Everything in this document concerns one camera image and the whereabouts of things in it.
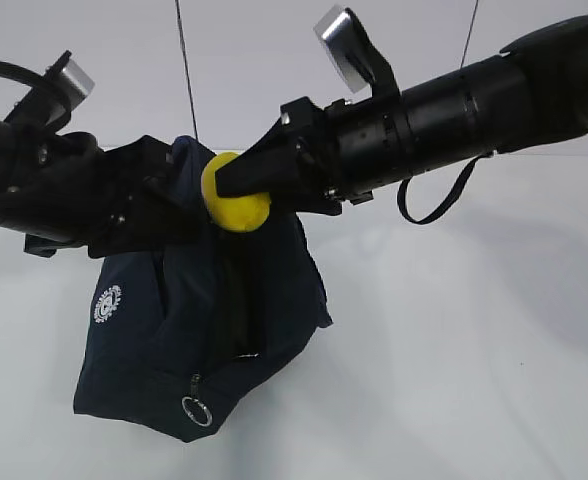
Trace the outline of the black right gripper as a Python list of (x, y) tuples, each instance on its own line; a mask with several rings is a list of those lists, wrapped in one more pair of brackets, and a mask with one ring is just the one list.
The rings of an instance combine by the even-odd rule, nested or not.
[[(280, 107), (281, 120), (215, 173), (223, 198), (270, 194), (269, 216), (338, 216), (339, 200), (367, 202), (375, 189), (404, 179), (398, 97), (355, 104), (339, 99), (321, 109), (302, 97)], [(320, 192), (304, 191), (296, 145), (307, 150)]]

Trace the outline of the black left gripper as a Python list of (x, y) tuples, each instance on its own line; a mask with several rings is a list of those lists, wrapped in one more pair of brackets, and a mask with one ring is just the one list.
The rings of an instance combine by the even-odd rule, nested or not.
[(25, 248), (87, 247), (98, 259), (204, 235), (200, 181), (178, 178), (169, 144), (144, 135), (104, 150), (85, 132), (64, 138), (78, 150), (40, 169), (3, 206)]

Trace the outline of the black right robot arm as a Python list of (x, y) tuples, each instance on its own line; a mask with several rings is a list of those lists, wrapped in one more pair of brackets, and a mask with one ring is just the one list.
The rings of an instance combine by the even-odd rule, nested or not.
[(286, 210), (337, 215), (343, 202), (438, 168), (588, 135), (588, 15), (405, 90), (353, 10), (330, 10), (317, 33), (350, 87), (370, 96), (284, 104), (269, 131), (217, 171), (219, 195), (266, 193)]

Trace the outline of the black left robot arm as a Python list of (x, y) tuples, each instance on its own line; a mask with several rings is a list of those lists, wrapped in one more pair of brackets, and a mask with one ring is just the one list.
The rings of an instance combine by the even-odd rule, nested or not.
[(45, 258), (188, 244), (206, 224), (188, 196), (189, 171), (148, 135), (104, 150), (86, 132), (59, 136), (0, 121), (0, 228), (22, 234), (25, 252)]

